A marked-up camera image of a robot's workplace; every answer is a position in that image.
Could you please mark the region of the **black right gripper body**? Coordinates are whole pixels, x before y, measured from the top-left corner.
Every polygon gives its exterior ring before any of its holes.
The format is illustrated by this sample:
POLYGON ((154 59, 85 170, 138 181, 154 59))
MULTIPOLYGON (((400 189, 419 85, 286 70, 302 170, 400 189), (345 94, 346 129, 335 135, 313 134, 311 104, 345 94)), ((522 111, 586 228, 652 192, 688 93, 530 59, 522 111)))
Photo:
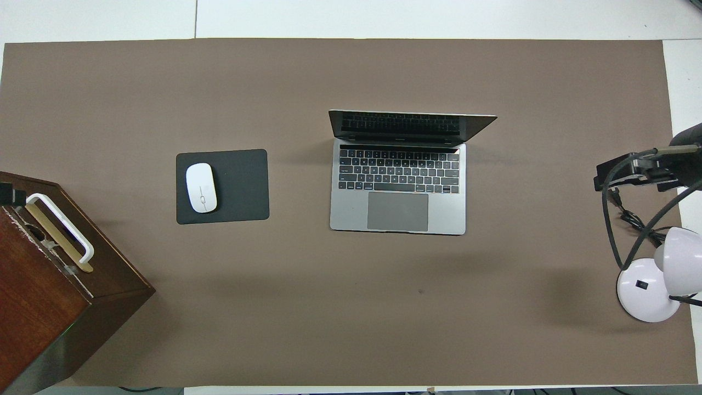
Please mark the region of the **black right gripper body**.
POLYGON ((632 182, 639 185, 656 185, 657 191, 687 187, 700 181, 701 173, 701 124, 677 133, 669 146, 660 148, 656 154, 646 156, 640 168, 642 179, 632 182))

